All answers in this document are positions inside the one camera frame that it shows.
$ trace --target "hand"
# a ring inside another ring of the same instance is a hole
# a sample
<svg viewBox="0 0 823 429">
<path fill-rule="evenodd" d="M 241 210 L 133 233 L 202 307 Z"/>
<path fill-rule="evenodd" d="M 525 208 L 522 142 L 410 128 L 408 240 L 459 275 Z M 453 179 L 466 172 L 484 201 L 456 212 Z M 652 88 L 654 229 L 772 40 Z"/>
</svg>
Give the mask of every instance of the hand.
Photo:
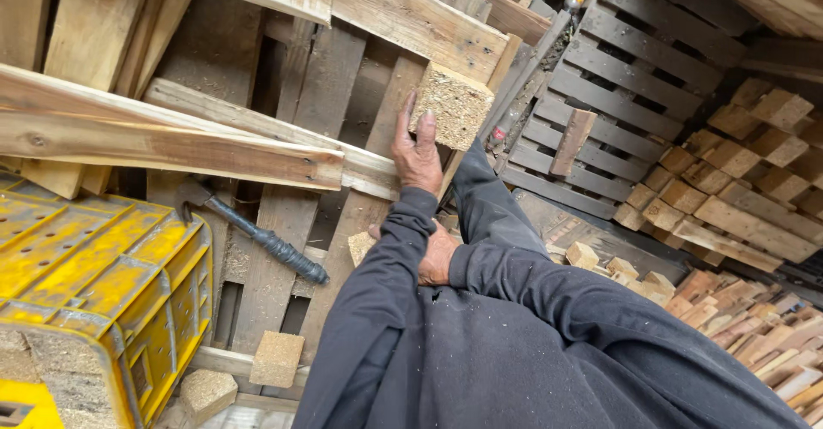
<svg viewBox="0 0 823 429">
<path fill-rule="evenodd" d="M 440 193 L 443 171 L 440 169 L 440 154 L 435 146 L 437 119 L 429 109 L 417 121 L 417 143 L 409 135 L 409 121 L 417 100 L 417 92 L 412 90 L 406 97 L 406 103 L 397 115 L 392 154 L 397 175 L 403 186 L 413 186 L 431 192 Z"/>
<path fill-rule="evenodd" d="M 420 261 L 417 270 L 417 284 L 421 286 L 448 286 L 448 267 L 452 263 L 454 251 L 460 243 L 448 234 L 448 231 L 437 220 L 437 231 L 429 236 L 429 245 L 426 247 L 426 256 Z M 380 239 L 380 227 L 372 225 L 369 234 Z"/>
</svg>

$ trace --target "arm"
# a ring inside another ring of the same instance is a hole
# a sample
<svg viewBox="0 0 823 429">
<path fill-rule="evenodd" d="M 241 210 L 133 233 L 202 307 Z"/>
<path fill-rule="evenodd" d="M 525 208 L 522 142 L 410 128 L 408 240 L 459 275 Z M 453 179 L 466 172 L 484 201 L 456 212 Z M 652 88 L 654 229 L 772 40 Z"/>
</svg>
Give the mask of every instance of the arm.
<svg viewBox="0 0 823 429">
<path fill-rule="evenodd" d="M 462 245 L 449 281 L 529 308 L 566 345 L 606 353 L 698 426 L 808 427 L 726 351 L 604 276 L 523 249 Z"/>
</svg>

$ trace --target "hammer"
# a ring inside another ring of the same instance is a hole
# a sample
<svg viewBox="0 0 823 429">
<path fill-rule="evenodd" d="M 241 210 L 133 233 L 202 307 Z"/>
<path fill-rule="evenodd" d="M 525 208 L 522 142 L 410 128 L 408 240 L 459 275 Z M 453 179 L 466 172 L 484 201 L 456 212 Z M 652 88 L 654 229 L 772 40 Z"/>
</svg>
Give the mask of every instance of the hammer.
<svg viewBox="0 0 823 429">
<path fill-rule="evenodd" d="M 277 235 L 274 234 L 274 231 L 263 230 L 259 226 L 249 222 L 249 220 L 241 214 L 238 214 L 233 208 L 218 199 L 217 196 L 214 195 L 214 192 L 206 189 L 206 187 L 194 178 L 187 177 L 186 180 L 180 184 L 177 193 L 174 195 L 174 210 L 177 211 L 177 216 L 180 217 L 180 220 L 185 223 L 192 221 L 190 205 L 197 207 L 205 205 L 212 211 L 220 214 L 223 218 L 251 236 L 253 240 L 262 245 L 274 258 L 307 280 L 319 284 L 326 284 L 328 282 L 328 274 L 323 267 L 308 260 L 303 254 L 298 252 L 294 246 L 278 238 Z"/>
</svg>

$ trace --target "black pants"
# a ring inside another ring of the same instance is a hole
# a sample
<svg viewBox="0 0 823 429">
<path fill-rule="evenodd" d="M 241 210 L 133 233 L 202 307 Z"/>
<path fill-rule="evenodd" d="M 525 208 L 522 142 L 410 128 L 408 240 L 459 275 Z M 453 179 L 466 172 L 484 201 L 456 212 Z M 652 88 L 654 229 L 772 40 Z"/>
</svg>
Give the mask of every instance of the black pants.
<svg viewBox="0 0 823 429">
<path fill-rule="evenodd" d="M 513 246 L 548 258 L 540 235 L 491 169 L 480 140 L 475 138 L 463 156 L 452 184 L 464 243 Z"/>
</svg>

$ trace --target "wooden pallet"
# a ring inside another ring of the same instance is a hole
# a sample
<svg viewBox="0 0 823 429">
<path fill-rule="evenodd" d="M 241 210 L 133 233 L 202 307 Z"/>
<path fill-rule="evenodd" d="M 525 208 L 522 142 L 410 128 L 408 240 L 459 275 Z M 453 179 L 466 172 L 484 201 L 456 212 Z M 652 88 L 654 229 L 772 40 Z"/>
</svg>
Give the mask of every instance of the wooden pallet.
<svg viewBox="0 0 823 429">
<path fill-rule="evenodd" d="M 666 0 L 590 0 L 501 178 L 610 219 L 745 47 Z M 598 113 L 572 173 L 548 169 L 573 107 Z"/>
</svg>

